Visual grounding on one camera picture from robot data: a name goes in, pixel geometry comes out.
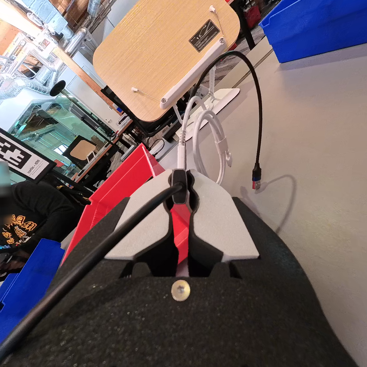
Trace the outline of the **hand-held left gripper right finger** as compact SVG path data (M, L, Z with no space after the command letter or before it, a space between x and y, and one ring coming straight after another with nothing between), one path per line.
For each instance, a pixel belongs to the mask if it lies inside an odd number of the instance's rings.
M190 214L188 272L208 277L214 266L259 258L253 239L232 196L192 169L187 171Z

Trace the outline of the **red storage bin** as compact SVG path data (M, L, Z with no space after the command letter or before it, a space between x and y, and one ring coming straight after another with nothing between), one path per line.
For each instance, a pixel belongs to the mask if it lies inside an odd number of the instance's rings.
M78 242L122 199L130 197L139 187L164 172L147 149L140 144L134 152L111 174L110 177L91 195L91 203L86 205L74 235L68 245L61 264ZM190 212L186 205L175 204L171 209L174 243L179 251L178 263L188 256L188 234Z

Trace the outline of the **blue storage bin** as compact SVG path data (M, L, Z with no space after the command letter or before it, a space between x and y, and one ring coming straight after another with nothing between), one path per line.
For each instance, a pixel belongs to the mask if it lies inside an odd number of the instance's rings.
M366 0L283 0L259 23L280 63L367 42Z
M0 287L0 342L46 294L64 253L61 243L42 239L21 272L6 277Z

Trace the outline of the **grey desk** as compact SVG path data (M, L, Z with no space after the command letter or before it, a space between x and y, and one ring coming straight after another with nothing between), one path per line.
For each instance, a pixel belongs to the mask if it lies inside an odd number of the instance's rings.
M264 108L262 182L245 173L257 99L242 62L221 113L234 150L224 188L238 196L260 259L219 265L200 283L184 331L159 366L366 366L366 45L280 64L264 37L255 62Z

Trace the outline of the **small distant book stand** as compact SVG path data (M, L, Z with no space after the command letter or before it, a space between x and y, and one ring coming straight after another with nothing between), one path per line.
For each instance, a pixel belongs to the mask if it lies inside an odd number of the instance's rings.
M78 168L82 169L88 163L87 157L96 147L96 144L92 141L78 135L69 145L69 153L67 155Z

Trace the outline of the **printed marker sign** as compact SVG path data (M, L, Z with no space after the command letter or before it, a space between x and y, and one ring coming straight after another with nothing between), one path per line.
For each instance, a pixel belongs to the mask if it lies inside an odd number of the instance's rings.
M8 163L11 172L34 183L41 181L57 165L3 129L0 129L0 160Z

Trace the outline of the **wooden book stand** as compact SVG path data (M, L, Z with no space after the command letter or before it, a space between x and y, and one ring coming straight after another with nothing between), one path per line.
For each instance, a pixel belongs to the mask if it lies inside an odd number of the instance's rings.
M98 46L93 66L133 123L150 124L235 43L239 31L226 1L137 1Z

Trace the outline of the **glass walled enclosure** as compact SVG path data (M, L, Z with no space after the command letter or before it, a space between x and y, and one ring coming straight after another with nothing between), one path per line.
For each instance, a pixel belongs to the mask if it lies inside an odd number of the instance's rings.
M114 131L74 98L35 101L8 132L53 161L71 164L63 153L78 137L95 144L98 152Z

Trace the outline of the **silver ventilation duct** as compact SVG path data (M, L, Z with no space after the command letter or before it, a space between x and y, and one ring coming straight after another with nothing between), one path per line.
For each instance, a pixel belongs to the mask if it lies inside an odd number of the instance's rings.
M1 22L18 33L1 55L1 103L24 89L47 95L68 58L80 49L98 15L101 1L88 1L76 32L51 1L1 1Z

